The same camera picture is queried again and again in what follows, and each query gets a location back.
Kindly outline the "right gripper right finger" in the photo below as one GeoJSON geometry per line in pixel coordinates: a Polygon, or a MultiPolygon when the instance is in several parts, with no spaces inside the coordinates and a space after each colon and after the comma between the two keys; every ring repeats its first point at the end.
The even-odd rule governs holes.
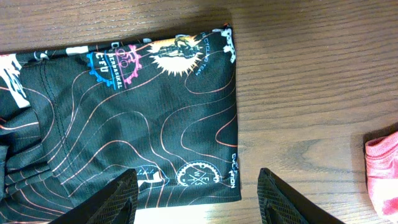
{"type": "Polygon", "coordinates": [[[268,168],[259,172],[257,196],[263,224],[343,224],[268,168]]]}

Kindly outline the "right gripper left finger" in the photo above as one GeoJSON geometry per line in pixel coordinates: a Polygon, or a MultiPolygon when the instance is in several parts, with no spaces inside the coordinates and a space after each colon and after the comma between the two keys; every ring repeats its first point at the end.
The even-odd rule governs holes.
{"type": "Polygon", "coordinates": [[[136,170],[128,169],[50,224],[133,224],[138,193],[136,170]]]}

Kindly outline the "black orange-patterned jersey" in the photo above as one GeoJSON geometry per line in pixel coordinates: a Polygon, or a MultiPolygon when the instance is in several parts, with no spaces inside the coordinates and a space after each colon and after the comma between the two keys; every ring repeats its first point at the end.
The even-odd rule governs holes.
{"type": "Polygon", "coordinates": [[[129,169],[141,209],[241,199],[230,25],[1,55],[2,223],[54,221],[129,169]]]}

